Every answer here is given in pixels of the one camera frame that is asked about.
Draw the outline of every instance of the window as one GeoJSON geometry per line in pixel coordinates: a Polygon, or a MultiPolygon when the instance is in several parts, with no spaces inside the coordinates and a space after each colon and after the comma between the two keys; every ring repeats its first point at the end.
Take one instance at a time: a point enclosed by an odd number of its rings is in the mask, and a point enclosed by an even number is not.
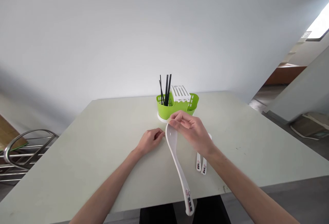
{"type": "Polygon", "coordinates": [[[320,41],[329,31],[329,3],[323,8],[307,31],[312,31],[306,41],[320,41]]]}

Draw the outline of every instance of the white holder base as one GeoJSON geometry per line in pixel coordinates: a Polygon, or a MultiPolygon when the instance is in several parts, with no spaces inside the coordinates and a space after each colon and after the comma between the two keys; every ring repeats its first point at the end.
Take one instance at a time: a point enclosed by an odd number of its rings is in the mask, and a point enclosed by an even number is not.
{"type": "Polygon", "coordinates": [[[167,120],[164,120],[163,118],[160,117],[159,112],[158,112],[158,119],[159,119],[159,121],[161,121],[162,123],[166,123],[166,124],[168,123],[167,120]]]}

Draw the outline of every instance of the white rice paddle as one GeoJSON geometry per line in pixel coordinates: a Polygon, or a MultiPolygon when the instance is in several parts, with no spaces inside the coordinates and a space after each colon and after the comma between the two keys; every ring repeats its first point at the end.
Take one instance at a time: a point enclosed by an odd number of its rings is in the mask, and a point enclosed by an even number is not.
{"type": "Polygon", "coordinates": [[[174,159],[174,163],[177,168],[179,179],[181,180],[183,195],[184,195],[184,200],[185,200],[185,208],[186,208],[185,212],[188,216],[191,216],[194,213],[194,204],[193,204],[193,199],[191,198],[190,188],[188,187],[185,175],[183,173],[181,165],[179,164],[177,154],[176,154],[177,135],[178,135],[177,131],[171,125],[167,124],[167,126],[166,126],[167,143],[168,143],[172,158],[174,159]]]}

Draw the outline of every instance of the black pants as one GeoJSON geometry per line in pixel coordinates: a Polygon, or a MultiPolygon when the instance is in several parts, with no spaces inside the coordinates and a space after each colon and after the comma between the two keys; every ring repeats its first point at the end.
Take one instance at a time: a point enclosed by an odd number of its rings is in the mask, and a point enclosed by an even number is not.
{"type": "MultiPolygon", "coordinates": [[[[193,224],[226,223],[231,224],[220,195],[198,198],[193,224]]],[[[172,203],[141,209],[139,224],[174,223],[177,224],[172,203]]]]}

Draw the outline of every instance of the hand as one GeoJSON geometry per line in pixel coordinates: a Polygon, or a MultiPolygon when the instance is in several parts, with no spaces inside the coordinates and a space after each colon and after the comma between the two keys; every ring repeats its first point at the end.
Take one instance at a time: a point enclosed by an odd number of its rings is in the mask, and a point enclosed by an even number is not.
{"type": "Polygon", "coordinates": [[[163,136],[165,135],[164,131],[160,128],[147,130],[144,132],[141,140],[139,141],[136,149],[142,154],[146,155],[148,152],[156,148],[163,136]]]}
{"type": "Polygon", "coordinates": [[[215,151],[216,146],[200,118],[193,117],[182,110],[173,113],[170,118],[172,120],[169,124],[182,134],[199,154],[207,156],[215,151]]]}

